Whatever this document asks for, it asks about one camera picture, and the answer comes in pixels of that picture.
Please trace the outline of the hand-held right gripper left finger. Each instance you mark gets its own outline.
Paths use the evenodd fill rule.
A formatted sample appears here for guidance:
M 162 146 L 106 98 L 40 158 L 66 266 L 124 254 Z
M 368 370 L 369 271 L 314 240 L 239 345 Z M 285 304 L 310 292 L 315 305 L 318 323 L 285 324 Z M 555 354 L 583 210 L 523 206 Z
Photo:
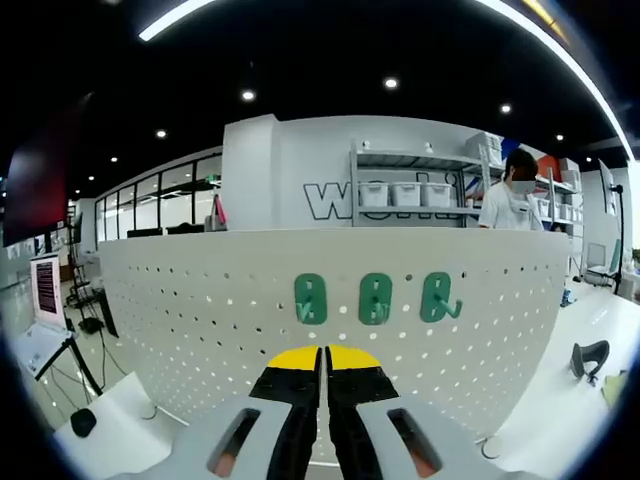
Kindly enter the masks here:
M 321 349 L 274 357 L 249 395 L 182 431 L 151 479 L 303 479 L 317 438 Z

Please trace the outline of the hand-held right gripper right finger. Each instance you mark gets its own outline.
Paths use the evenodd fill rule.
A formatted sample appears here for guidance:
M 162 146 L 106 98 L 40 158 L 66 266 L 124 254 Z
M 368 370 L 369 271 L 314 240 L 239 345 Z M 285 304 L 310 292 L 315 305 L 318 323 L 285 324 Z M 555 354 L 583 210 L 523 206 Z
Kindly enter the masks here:
M 357 348 L 325 348 L 329 433 L 345 479 L 493 479 L 461 432 L 405 400 L 380 362 Z

